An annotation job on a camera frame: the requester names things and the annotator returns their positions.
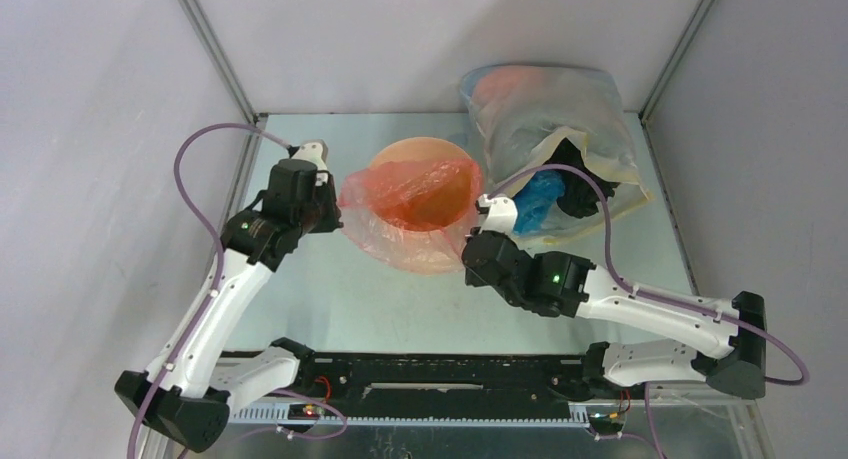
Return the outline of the red plastic trash bag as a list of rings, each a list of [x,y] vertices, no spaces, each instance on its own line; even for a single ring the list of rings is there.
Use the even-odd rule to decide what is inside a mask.
[[[459,272],[482,173],[469,158],[386,162],[345,179],[342,232],[372,258],[421,275]]]

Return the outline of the beige plastic trash bin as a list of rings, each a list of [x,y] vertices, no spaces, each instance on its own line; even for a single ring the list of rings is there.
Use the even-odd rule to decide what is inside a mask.
[[[478,163],[447,140],[412,137],[384,148],[364,178],[364,249],[406,272],[459,271],[481,188]]]

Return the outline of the large translucent storage bag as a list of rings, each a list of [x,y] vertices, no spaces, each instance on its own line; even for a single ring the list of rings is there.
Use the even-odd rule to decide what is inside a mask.
[[[537,172],[557,170],[566,192],[542,229],[518,236],[556,244],[603,225],[600,202],[568,165],[602,190],[612,218],[647,204],[652,195],[612,76],[604,71],[530,65],[489,66],[466,74],[460,95],[475,129],[478,156],[491,189],[510,198]]]

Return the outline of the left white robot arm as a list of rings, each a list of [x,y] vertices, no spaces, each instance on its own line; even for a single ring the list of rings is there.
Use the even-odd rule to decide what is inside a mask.
[[[300,239],[340,226],[324,160],[278,161],[267,188],[225,224],[207,280],[172,338],[144,371],[118,377],[114,391],[137,423],[192,452],[209,449],[235,410],[234,387],[213,381],[227,339]]]

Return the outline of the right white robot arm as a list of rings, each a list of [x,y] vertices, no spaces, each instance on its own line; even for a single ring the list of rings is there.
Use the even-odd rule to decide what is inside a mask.
[[[743,291],[732,299],[675,296],[674,304],[627,292],[592,261],[565,252],[530,255],[506,235],[483,231],[461,254],[465,281],[490,287],[509,305],[543,317],[609,321],[658,335],[639,344],[601,342],[583,357],[585,390],[606,397],[618,387],[646,382],[703,382],[741,399],[766,392],[766,341],[761,296]]]

